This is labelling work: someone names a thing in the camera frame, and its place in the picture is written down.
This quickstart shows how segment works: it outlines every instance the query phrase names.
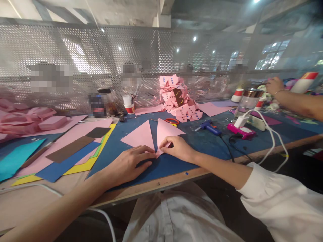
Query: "white shirt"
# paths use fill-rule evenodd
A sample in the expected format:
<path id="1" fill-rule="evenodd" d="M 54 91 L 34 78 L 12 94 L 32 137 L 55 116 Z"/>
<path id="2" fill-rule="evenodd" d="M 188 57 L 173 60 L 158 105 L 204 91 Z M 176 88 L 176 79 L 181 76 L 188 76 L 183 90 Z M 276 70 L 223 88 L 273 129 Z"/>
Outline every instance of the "white shirt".
<path id="1" fill-rule="evenodd" d="M 246 210 L 261 220 L 276 242 L 323 241 L 323 195 L 301 182 L 255 163 L 238 190 Z M 221 212 L 195 183 L 136 202 L 123 241 L 243 241 L 229 229 Z"/>

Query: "white sleeve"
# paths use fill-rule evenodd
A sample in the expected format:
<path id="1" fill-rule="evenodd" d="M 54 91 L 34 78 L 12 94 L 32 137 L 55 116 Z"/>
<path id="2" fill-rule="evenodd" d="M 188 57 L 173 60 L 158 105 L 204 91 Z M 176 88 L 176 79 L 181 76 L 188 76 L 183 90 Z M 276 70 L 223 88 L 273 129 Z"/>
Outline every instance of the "white sleeve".
<path id="1" fill-rule="evenodd" d="M 250 163 L 253 171 L 237 190 L 246 210 L 261 220 L 276 242 L 323 241 L 323 195 L 294 178 Z"/>

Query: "scissors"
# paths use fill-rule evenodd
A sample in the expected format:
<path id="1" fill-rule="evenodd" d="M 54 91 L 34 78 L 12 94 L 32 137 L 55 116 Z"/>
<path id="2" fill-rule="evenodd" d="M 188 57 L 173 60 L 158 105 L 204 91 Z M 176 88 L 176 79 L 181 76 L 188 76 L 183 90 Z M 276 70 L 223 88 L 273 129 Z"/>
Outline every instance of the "scissors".
<path id="1" fill-rule="evenodd" d="M 170 123 L 171 125 L 173 125 L 175 127 L 177 127 L 177 125 L 179 125 L 179 121 L 177 119 L 164 119 L 164 121 L 166 121 L 167 123 Z"/>

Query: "power cord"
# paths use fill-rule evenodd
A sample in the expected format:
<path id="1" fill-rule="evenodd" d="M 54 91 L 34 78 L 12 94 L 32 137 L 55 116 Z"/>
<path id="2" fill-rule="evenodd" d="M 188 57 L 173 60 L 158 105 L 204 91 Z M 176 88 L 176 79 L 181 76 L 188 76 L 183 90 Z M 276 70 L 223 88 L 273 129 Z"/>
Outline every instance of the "power cord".
<path id="1" fill-rule="evenodd" d="M 242 138 L 242 135 L 241 134 L 235 134 L 235 135 L 232 135 L 230 138 L 229 138 L 229 144 L 234 148 L 236 149 L 237 151 L 239 151 L 241 154 L 245 155 L 248 157 L 248 159 L 252 162 L 252 159 L 250 158 L 250 156 L 248 156 L 248 154 L 246 154 L 245 152 L 243 152 L 242 150 L 238 149 L 233 143 L 231 143 L 231 140 L 233 140 L 233 138 Z"/>
<path id="2" fill-rule="evenodd" d="M 279 138 L 279 141 L 280 141 L 280 143 L 282 144 L 282 147 L 283 147 L 283 149 L 284 149 L 284 151 L 286 152 L 286 159 L 284 160 L 284 162 L 274 171 L 274 172 L 278 172 L 279 170 L 280 170 L 280 168 L 282 168 L 282 166 L 287 162 L 287 160 L 288 160 L 288 157 L 289 157 L 289 155 L 288 155 L 288 151 L 287 151 L 287 149 L 286 149 L 286 147 L 285 147 L 285 145 L 284 145 L 284 143 L 283 143 L 283 141 L 282 141 L 282 138 L 280 137 L 280 135 L 279 135 L 279 133 L 277 133 L 276 131 L 274 131 L 274 130 L 272 130 L 270 127 L 269 127 L 269 125 L 267 124 L 267 122 L 266 122 L 266 120 L 265 120 L 265 118 L 263 117 L 263 115 L 261 114 L 261 112 L 259 112 L 258 110 L 254 110 L 254 109 L 251 109 L 251 110 L 249 110 L 249 111 L 247 111 L 243 116 L 242 116 L 242 119 L 244 119 L 245 118 L 245 116 L 248 114 L 248 113 L 250 113 L 250 112 L 252 112 L 252 111 L 255 111 L 255 112 L 257 112 L 257 113 L 259 113 L 259 115 L 260 115 L 260 117 L 262 118 L 262 120 L 263 120 L 263 122 L 265 123 L 265 125 L 266 125 L 266 129 L 268 129 L 268 131 L 269 131 L 269 133 L 270 133 L 270 136 L 271 136 L 271 138 L 272 138 L 272 141 L 273 141 L 273 145 L 271 146 L 271 148 L 269 149 L 269 151 L 267 152 L 267 154 L 265 155 L 265 157 L 262 159 L 262 161 L 261 162 L 259 162 L 258 163 L 258 165 L 260 165 L 261 163 L 263 163 L 264 161 L 265 161 L 265 159 L 268 157 L 268 155 L 272 152 L 272 150 L 274 149 L 274 147 L 275 147 L 275 139 L 274 139 L 274 135 L 273 135 L 273 132 L 278 136 L 278 138 Z"/>
<path id="3" fill-rule="evenodd" d="M 229 153 L 230 153 L 230 156 L 231 156 L 231 160 L 232 160 L 232 162 L 234 163 L 235 162 L 235 160 L 234 160 L 234 158 L 233 158 L 233 155 L 232 155 L 232 153 L 231 153 L 231 150 L 230 150 L 230 147 L 229 147 L 229 145 L 224 141 L 224 139 L 222 138 L 222 134 L 220 134 L 219 135 L 219 137 L 221 138 L 221 140 L 223 141 L 223 143 L 225 143 L 225 145 L 228 147 L 228 150 L 229 150 Z"/>
<path id="4" fill-rule="evenodd" d="M 33 186 L 41 186 L 43 188 L 46 188 L 47 190 L 49 190 L 50 192 L 52 193 L 55 193 L 57 196 L 59 197 L 62 197 L 63 194 L 54 190 L 53 188 L 45 185 L 45 184 L 26 184 L 26 185 L 21 185 L 21 186 L 16 186 L 16 187 L 12 187 L 12 188 L 6 188 L 6 189 L 2 189 L 0 190 L 0 193 L 1 192 L 6 192 L 6 191 L 13 191 L 13 190 L 16 190 L 16 189 L 20 189 L 20 188 L 25 188 L 25 187 L 33 187 Z M 96 209 L 96 208 L 87 208 L 87 210 L 90 210 L 90 211 L 95 211 L 95 212 L 98 212 L 98 213 L 101 213 L 103 214 L 103 216 L 106 218 L 109 226 L 110 226 L 110 230 L 111 230 L 111 235 L 112 235 L 112 240 L 113 242 L 116 242 L 116 239 L 115 239 L 115 233 L 114 233 L 114 229 L 113 229 L 113 225 L 112 225 L 112 222 L 109 218 L 109 216 L 107 215 L 107 213 L 105 211 L 102 211 L 100 209 Z"/>

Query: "bracelet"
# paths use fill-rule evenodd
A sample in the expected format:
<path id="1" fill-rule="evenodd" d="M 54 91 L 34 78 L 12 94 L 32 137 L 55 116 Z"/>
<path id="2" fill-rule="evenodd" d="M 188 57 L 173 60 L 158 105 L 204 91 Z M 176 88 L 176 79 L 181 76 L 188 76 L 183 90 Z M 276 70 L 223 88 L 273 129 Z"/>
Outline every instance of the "bracelet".
<path id="1" fill-rule="evenodd" d="M 275 92 L 273 96 L 275 96 L 280 91 L 286 91 L 286 90 L 279 90 L 279 91 Z"/>

